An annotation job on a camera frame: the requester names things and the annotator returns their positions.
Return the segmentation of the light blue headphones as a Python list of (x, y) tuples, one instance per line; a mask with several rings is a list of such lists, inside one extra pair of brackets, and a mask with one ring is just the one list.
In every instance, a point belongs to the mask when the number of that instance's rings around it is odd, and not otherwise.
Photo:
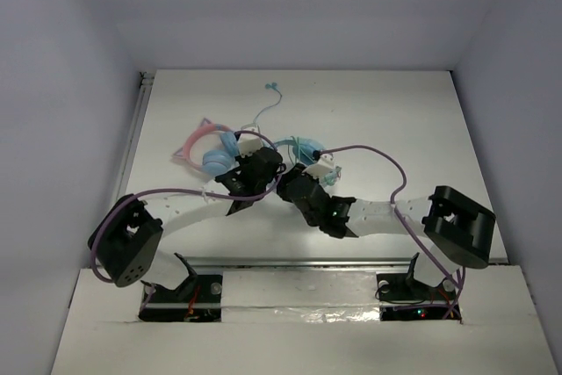
[[(289, 151), (290, 161), (294, 165), (302, 165), (304, 167), (303, 172), (307, 166), (316, 162), (321, 154), (324, 154), (324, 146), (321, 145), (318, 141), (297, 136), (282, 138), (275, 141), (274, 145), (276, 148), (287, 147)], [(319, 182), (322, 187), (334, 186), (341, 178), (342, 168), (340, 166), (338, 167), (340, 170), (339, 177), (332, 183), (324, 180), (314, 180)]]

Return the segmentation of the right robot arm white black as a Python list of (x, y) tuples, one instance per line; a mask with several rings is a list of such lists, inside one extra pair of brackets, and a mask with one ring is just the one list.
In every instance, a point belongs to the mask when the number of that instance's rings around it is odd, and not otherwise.
[(367, 201), (332, 196), (297, 166), (281, 176), (277, 194), (296, 206), (308, 226), (336, 239), (409, 236), (421, 251), (410, 261), (405, 286), (417, 299), (459, 270), (489, 265), (495, 214), (449, 186), (422, 198)]

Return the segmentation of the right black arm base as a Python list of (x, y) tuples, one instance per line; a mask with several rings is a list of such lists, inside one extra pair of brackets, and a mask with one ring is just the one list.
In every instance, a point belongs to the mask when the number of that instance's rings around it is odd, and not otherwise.
[(375, 298), (380, 303), (382, 321), (462, 321), (459, 297), (465, 285), (466, 269), (462, 267), (452, 275), (456, 287), (448, 278), (436, 287), (414, 279), (416, 253), (407, 272), (377, 275), (378, 288)]

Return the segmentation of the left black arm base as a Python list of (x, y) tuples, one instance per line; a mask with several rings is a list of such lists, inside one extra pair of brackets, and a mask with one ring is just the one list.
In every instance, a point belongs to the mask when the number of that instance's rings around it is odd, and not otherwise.
[(145, 287), (138, 318), (144, 322), (221, 322), (222, 273), (197, 273), (175, 253), (187, 277), (175, 288), (142, 281)]

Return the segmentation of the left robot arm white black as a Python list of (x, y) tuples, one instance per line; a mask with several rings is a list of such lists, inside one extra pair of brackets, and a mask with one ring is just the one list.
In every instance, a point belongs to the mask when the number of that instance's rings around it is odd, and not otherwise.
[(199, 189), (156, 188), (121, 197), (88, 240), (92, 272), (127, 287), (145, 277), (163, 236), (251, 207), (275, 190), (286, 169), (277, 150), (262, 147)]

